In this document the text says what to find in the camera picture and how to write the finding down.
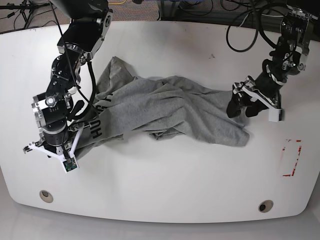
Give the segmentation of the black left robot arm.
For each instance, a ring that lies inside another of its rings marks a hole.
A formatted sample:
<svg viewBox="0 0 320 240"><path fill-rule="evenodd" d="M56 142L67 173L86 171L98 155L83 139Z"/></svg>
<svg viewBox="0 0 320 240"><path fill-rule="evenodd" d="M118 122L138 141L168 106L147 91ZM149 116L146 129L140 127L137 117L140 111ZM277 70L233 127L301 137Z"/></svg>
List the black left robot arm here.
<svg viewBox="0 0 320 240"><path fill-rule="evenodd" d="M272 42L265 34L262 15L276 7L287 9L280 25L280 37ZM271 47L271 59L262 62L262 72L257 78L247 76L245 81L232 85L232 97L226 113L229 118L238 117L242 109L248 118L268 110L271 122L284 120L280 89L287 83L288 76L296 76L306 69L310 52L309 44L314 29L320 23L320 3L317 0L288 0L285 3L271 2L259 9L254 5L245 12L253 14L255 24L254 40L261 36Z"/></svg>

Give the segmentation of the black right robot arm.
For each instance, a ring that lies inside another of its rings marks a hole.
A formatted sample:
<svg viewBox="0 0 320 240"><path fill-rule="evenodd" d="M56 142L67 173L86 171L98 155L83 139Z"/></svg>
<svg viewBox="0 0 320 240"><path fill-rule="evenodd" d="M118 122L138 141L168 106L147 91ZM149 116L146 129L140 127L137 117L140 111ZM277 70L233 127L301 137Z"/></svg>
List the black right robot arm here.
<svg viewBox="0 0 320 240"><path fill-rule="evenodd" d="M59 56L51 66L50 82L44 93L33 97L32 111L40 139L23 148L27 153L37 150L48 157L70 163L81 130L88 125L84 118L93 111L95 93L73 101L80 93L81 66L87 65L91 85L96 87L92 59L100 49L109 30L113 11L106 0L51 0L51 10L61 10L70 18L57 43Z"/></svg>

